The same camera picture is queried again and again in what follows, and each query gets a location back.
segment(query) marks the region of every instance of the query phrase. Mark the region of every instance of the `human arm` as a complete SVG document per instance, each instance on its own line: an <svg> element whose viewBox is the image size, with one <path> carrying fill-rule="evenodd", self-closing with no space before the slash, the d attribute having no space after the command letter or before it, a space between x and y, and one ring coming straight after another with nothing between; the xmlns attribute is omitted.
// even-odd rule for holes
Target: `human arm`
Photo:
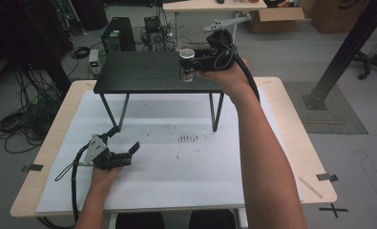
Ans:
<svg viewBox="0 0 377 229"><path fill-rule="evenodd" d="M90 189L84 201L80 218L74 227L75 229L102 228L105 199L121 169L122 167L117 167L108 171L93 168Z"/></svg>
<svg viewBox="0 0 377 229"><path fill-rule="evenodd" d="M241 68L199 73L215 80L239 118L241 177L249 228L305 228L292 170Z"/></svg>

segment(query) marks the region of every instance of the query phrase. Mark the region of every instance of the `black tape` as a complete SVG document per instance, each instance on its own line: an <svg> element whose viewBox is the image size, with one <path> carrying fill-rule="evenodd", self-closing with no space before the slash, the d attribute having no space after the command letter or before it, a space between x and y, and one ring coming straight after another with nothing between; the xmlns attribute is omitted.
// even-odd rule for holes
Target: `black tape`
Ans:
<svg viewBox="0 0 377 229"><path fill-rule="evenodd" d="M43 165L31 164L30 166L24 165L24 167L22 167L21 171L24 172L24 173L27 173L30 170L32 170L32 171L41 171L42 169L43 169Z"/></svg>
<svg viewBox="0 0 377 229"><path fill-rule="evenodd" d="M319 210L320 211L332 211L336 218L339 217L337 212L349 212L347 209L344 209L344 208L335 208L333 203L331 203L331 208L319 208Z"/></svg>
<svg viewBox="0 0 377 229"><path fill-rule="evenodd" d="M337 175L330 175L330 174L321 174L321 175L316 175L318 180L330 180L330 182L334 182L339 180L337 178Z"/></svg>

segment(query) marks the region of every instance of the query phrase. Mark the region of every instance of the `white power adapter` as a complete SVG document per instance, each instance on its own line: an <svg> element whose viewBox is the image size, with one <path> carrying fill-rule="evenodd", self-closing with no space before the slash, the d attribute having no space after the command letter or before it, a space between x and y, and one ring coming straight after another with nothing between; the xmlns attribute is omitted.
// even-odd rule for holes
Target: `white power adapter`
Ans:
<svg viewBox="0 0 377 229"><path fill-rule="evenodd" d="M93 74L100 74L102 69L102 61L99 58L99 50L90 50L89 62Z"/></svg>

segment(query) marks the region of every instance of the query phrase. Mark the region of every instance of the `person's right arm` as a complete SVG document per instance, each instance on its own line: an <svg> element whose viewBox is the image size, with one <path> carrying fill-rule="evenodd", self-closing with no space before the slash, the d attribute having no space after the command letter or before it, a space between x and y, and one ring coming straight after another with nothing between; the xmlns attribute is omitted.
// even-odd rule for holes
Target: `person's right arm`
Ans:
<svg viewBox="0 0 377 229"><path fill-rule="evenodd" d="M238 112L249 228L306 228L289 162L241 68L199 74L217 81Z"/></svg>

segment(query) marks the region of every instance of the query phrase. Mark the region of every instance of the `small black table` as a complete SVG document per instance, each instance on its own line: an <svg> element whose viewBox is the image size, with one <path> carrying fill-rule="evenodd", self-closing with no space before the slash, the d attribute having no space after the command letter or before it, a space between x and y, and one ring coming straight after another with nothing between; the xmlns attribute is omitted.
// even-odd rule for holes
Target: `small black table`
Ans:
<svg viewBox="0 0 377 229"><path fill-rule="evenodd" d="M212 127L218 129L224 93L211 80L196 76L191 83L179 79L178 52L110 52L96 81L94 93L99 94L114 126L122 127L130 94L209 94ZM105 94L126 94L119 123ZM215 117L213 96L220 94Z"/></svg>

